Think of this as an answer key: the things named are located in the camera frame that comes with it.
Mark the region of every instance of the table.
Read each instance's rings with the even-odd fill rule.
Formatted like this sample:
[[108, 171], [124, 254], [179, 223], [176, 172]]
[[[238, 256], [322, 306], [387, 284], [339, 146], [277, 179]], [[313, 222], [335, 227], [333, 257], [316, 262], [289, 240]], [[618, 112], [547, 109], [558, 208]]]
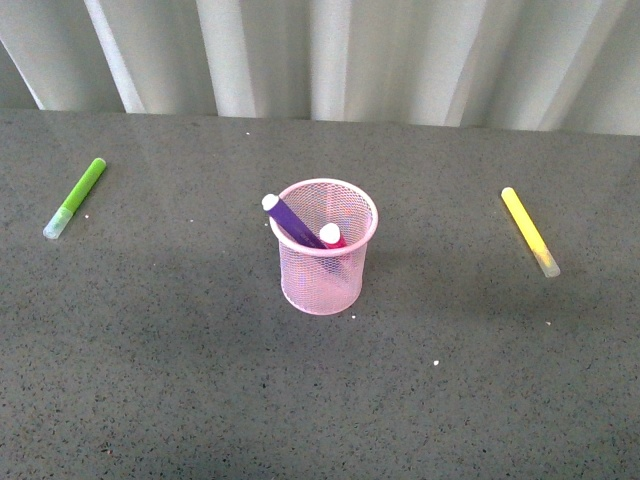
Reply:
[[[0, 142], [1, 477], [640, 472], [640, 138], [2, 110]], [[314, 177], [380, 212], [329, 317], [283, 297], [260, 208]]]

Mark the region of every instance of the curtain fold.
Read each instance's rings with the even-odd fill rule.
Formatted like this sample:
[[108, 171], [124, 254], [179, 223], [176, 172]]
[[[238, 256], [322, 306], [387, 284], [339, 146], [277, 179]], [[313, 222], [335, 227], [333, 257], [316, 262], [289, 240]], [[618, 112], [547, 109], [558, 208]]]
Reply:
[[640, 135], [636, 0], [3, 0], [0, 107]]

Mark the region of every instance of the mesh cup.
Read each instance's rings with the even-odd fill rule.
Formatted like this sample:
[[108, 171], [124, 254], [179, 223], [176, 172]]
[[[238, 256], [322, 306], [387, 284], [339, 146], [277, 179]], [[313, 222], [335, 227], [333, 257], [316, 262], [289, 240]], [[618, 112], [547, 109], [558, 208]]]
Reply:
[[350, 307], [360, 295], [367, 242], [378, 226], [373, 200], [350, 183], [328, 178], [296, 183], [280, 198], [316, 235], [332, 222], [347, 241], [343, 248], [305, 247], [270, 219], [280, 247], [284, 296], [313, 315], [331, 315]]

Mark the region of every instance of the marker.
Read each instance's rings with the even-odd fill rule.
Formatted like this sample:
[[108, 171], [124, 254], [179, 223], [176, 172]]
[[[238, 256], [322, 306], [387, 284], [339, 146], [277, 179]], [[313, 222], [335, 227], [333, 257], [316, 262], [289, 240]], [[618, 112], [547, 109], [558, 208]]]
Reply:
[[544, 240], [542, 240], [538, 229], [533, 224], [522, 202], [520, 202], [515, 190], [511, 187], [502, 190], [502, 200], [504, 200], [518, 228], [520, 228], [524, 239], [529, 244], [529, 248], [536, 257], [540, 268], [542, 268], [544, 276], [550, 278], [560, 275], [560, 267], [558, 267], [551, 252], [549, 252], [547, 245], [544, 243]]
[[342, 248], [347, 246], [347, 241], [340, 233], [340, 227], [335, 223], [327, 223], [320, 229], [320, 240], [322, 240], [327, 248]]
[[316, 237], [293, 210], [277, 195], [272, 193], [262, 199], [262, 208], [300, 245], [311, 248], [327, 248]]
[[101, 158], [96, 158], [91, 162], [87, 171], [84, 172], [82, 177], [80, 177], [80, 180], [78, 180], [76, 186], [73, 187], [71, 193], [67, 196], [65, 201], [62, 202], [62, 205], [60, 205], [60, 208], [58, 208], [58, 211], [56, 211], [47, 226], [44, 227], [42, 234], [45, 237], [55, 240], [60, 236], [64, 227], [67, 226], [67, 223], [69, 223], [73, 214], [76, 213], [76, 210], [89, 191], [91, 191], [93, 185], [98, 181], [98, 178], [100, 178], [100, 175], [102, 175], [102, 172], [104, 172], [106, 167], [107, 162]]

